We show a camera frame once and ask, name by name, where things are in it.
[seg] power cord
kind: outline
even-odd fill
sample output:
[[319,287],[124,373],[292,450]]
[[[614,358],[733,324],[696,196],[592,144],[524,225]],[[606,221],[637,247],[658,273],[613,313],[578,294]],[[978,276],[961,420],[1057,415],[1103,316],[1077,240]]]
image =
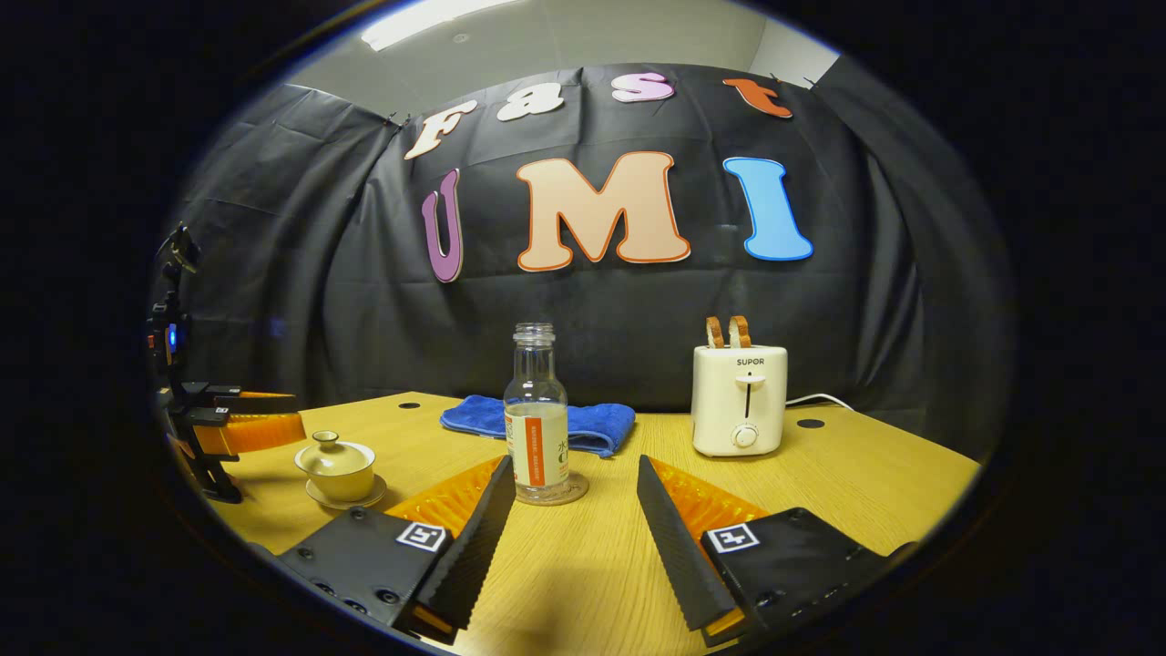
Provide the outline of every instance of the power cord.
[[787,402],[786,402],[786,405],[787,405],[787,407],[789,407],[789,405],[793,405],[793,404],[795,404],[795,403],[801,403],[801,402],[803,402],[803,401],[807,401],[807,400],[812,400],[812,398],[827,398],[827,400],[830,400],[830,401],[833,401],[834,403],[836,403],[836,404],[841,405],[842,408],[845,408],[847,410],[849,410],[849,411],[851,411],[851,412],[854,412],[854,411],[855,411],[855,409],[852,409],[852,408],[850,408],[849,405],[847,405],[847,404],[842,403],[841,401],[838,401],[838,400],[836,400],[836,398],[831,397],[830,395],[809,395],[809,396],[805,396],[805,397],[801,397],[801,398],[795,398],[795,400],[793,400],[793,401],[787,401]]

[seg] white toaster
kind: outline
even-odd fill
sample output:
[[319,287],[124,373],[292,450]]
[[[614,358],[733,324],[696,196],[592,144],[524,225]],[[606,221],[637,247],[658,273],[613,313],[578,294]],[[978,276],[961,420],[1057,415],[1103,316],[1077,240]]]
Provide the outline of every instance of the white toaster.
[[693,351],[693,447],[758,456],[781,445],[788,354],[781,347]]

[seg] bottle label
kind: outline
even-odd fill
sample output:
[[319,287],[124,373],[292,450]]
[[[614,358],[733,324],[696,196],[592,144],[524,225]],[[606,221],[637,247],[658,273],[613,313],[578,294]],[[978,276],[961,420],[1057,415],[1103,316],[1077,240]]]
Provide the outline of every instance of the bottle label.
[[567,409],[549,417],[506,414],[506,450],[514,460],[514,481],[531,487],[567,480]]

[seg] table surface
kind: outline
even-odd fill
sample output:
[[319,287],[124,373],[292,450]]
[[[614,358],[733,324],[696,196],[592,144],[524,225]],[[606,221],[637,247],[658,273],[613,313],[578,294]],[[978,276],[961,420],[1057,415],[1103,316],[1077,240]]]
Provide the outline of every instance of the table surface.
[[[413,402],[416,409],[400,404]],[[388,493],[382,512],[408,496],[506,453],[505,440],[438,424],[459,400],[408,393],[307,410],[307,435],[331,430],[377,453]],[[824,426],[803,429],[800,419]],[[210,502],[247,542],[282,553],[340,512],[304,492],[293,463],[297,443],[246,453],[226,471],[244,502]],[[771,513],[803,507],[872,551],[887,555],[923,538],[976,475],[975,461],[836,405],[788,409],[775,452],[714,459],[693,449],[688,415],[638,414],[623,449],[603,460],[571,452],[570,467],[591,484],[566,506],[515,502],[470,627],[452,648],[491,654],[704,654],[684,626],[635,496],[647,454]]]

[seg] folded cloth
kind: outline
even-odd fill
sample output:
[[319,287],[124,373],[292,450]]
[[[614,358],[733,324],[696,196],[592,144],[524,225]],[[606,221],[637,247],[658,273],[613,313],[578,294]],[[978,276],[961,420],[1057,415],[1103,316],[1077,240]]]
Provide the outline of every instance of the folded cloth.
[[[635,423],[635,411],[618,403],[586,408],[567,407],[567,446],[574,451],[611,458]],[[496,398],[470,395],[457,408],[441,414],[441,425],[451,431],[506,438],[505,407]]]

